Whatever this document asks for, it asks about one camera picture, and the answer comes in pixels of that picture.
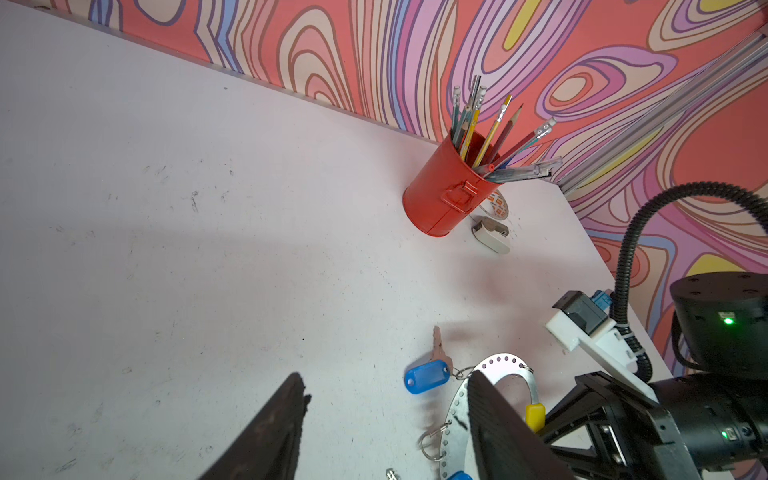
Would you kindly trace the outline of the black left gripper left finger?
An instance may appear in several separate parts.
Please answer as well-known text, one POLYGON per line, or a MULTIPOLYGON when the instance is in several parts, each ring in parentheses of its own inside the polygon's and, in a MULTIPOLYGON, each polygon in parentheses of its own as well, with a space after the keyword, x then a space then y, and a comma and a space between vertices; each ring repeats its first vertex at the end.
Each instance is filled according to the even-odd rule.
POLYGON ((203 479, 293 480, 311 397, 291 373, 203 479))

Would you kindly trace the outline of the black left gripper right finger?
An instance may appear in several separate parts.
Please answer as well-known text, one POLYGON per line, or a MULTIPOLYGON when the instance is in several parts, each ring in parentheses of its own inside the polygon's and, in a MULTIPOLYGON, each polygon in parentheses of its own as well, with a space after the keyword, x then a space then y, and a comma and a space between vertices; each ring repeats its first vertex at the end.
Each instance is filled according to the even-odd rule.
POLYGON ((574 477, 481 372, 468 380, 468 412, 480 479, 574 477))

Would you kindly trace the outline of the silver metal keyring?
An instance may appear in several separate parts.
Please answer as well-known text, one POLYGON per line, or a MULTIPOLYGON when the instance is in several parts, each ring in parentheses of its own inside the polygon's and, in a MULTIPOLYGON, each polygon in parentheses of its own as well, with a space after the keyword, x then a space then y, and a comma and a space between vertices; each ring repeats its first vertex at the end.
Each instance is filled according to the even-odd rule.
POLYGON ((529 402, 523 415, 525 424, 533 432, 544 427, 546 410, 539 402, 533 369, 511 353, 485 358, 462 377, 443 423, 419 438, 420 447, 426 439, 437 439, 437 452, 423 451, 422 454, 438 465, 441 479, 471 477, 466 457, 472 447, 480 444, 483 433, 490 434, 494 427, 501 425, 503 398, 495 385, 507 377, 518 377, 526 384, 529 402))

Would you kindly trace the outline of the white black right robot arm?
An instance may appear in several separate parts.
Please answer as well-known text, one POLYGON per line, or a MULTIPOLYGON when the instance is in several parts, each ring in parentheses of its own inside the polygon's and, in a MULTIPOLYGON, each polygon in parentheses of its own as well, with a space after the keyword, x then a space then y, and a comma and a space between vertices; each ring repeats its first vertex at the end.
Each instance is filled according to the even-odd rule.
POLYGON ((631 220, 611 294, 564 294, 547 330, 581 349, 600 370, 547 415, 541 440, 584 479, 698 479, 767 458, 767 277, 755 272, 691 274, 670 288, 672 350, 686 376, 656 381, 628 322, 632 259, 642 231, 663 207, 687 197, 742 207, 760 226, 767 203, 720 182, 672 187, 631 220))

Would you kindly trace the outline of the blue headed key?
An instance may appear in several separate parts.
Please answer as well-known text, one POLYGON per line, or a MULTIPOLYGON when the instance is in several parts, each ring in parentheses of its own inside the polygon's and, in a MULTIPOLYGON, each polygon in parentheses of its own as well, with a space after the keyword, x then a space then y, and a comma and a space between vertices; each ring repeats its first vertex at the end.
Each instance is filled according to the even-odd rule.
POLYGON ((404 386, 419 395, 447 383, 453 375, 453 360, 443 348, 439 326, 433 328, 432 350, 426 361, 413 365, 404 374, 404 386))

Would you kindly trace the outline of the blue key tag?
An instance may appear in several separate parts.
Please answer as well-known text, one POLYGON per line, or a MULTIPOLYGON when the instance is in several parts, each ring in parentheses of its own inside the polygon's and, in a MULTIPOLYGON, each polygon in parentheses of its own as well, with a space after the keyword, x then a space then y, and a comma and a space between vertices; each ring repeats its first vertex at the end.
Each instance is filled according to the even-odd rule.
POLYGON ((448 477, 447 480, 473 480, 473 478, 463 471, 458 471, 448 477))

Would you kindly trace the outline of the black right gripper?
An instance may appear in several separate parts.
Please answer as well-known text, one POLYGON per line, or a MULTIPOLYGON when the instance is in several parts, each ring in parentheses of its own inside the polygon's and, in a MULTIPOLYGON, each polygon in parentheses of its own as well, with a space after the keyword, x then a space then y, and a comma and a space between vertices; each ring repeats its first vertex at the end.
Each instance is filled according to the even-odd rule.
POLYGON ((551 446, 584 479, 698 479, 767 458, 767 384, 695 374, 659 381, 656 401, 611 377, 576 377, 546 416, 539 438, 553 445, 585 427, 599 446, 551 446))

